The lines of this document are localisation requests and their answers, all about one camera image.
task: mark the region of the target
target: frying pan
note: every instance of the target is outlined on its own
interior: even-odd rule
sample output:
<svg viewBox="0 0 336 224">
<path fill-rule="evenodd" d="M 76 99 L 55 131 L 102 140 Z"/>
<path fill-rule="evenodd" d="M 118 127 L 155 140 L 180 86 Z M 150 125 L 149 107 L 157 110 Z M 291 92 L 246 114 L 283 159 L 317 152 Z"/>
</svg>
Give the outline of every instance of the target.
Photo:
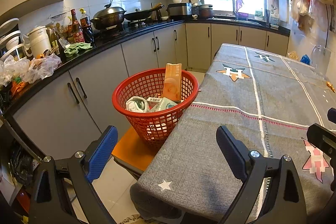
<svg viewBox="0 0 336 224">
<path fill-rule="evenodd" d="M 162 8 L 164 8 L 164 5 L 162 5 L 162 3 L 159 3 L 150 10 L 142 10 L 134 13 L 125 14 L 125 19 L 129 21 L 138 21 L 146 19 L 151 16 L 152 12 L 160 10 Z"/>
</svg>

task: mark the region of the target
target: white star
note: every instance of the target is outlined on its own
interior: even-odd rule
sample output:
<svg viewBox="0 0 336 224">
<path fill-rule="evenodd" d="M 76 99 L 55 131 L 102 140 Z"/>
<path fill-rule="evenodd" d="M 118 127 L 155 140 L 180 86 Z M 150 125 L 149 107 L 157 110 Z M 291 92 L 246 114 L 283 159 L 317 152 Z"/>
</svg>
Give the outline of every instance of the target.
<svg viewBox="0 0 336 224">
<path fill-rule="evenodd" d="M 165 180 L 163 180 L 163 182 L 161 184 L 158 184 L 157 186 L 160 186 L 161 187 L 161 191 L 167 189 L 167 190 L 171 190 L 169 185 L 170 185 L 171 181 L 170 182 L 166 182 Z"/>
</svg>

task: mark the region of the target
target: floor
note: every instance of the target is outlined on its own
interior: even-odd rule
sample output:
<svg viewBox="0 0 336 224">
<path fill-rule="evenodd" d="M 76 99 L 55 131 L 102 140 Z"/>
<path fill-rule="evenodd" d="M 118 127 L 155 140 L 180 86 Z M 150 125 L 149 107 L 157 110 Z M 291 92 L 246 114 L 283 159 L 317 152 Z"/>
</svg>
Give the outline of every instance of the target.
<svg viewBox="0 0 336 224">
<path fill-rule="evenodd" d="M 204 79 L 204 73 L 191 73 L 197 78 L 199 84 Z M 131 215 L 138 214 L 129 194 L 130 187 L 137 181 L 111 158 L 106 164 L 99 179 L 93 181 L 93 186 L 106 209 L 117 223 L 122 222 Z M 75 198 L 72 202 L 77 218 L 88 223 L 82 208 Z"/>
</svg>

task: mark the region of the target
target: red plastic basket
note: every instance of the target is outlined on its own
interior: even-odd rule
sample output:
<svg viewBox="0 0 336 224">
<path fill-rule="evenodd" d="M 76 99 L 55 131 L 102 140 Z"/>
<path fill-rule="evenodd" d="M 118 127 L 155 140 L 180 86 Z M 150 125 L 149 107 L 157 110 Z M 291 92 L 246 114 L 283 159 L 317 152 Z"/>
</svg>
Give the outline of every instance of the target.
<svg viewBox="0 0 336 224">
<path fill-rule="evenodd" d="M 191 105 L 198 93 L 198 81 L 190 73 L 182 71 L 182 103 L 167 110 L 152 113 L 136 113 L 125 109 L 126 102 L 133 96 L 147 99 L 160 96 L 163 92 L 166 68 L 140 72 L 124 80 L 114 90 L 112 103 L 117 111 L 125 115 L 139 137 L 148 145 L 160 148 L 173 131 L 184 110 Z"/>
</svg>

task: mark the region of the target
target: dish towel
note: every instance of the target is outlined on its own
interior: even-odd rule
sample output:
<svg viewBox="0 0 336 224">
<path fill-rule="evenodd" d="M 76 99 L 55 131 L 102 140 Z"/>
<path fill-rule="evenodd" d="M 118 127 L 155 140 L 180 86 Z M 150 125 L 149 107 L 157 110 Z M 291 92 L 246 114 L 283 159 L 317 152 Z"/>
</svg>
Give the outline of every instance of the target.
<svg viewBox="0 0 336 224">
<path fill-rule="evenodd" d="M 64 51 L 64 53 L 66 57 L 72 57 L 73 55 L 78 54 L 78 50 L 90 50 L 90 49 L 92 49 L 92 46 L 90 43 L 80 42 L 80 43 L 71 44 Z"/>
<path fill-rule="evenodd" d="M 126 102 L 126 109 L 132 112 L 146 113 L 149 112 L 149 105 L 144 98 L 133 96 Z"/>
</svg>

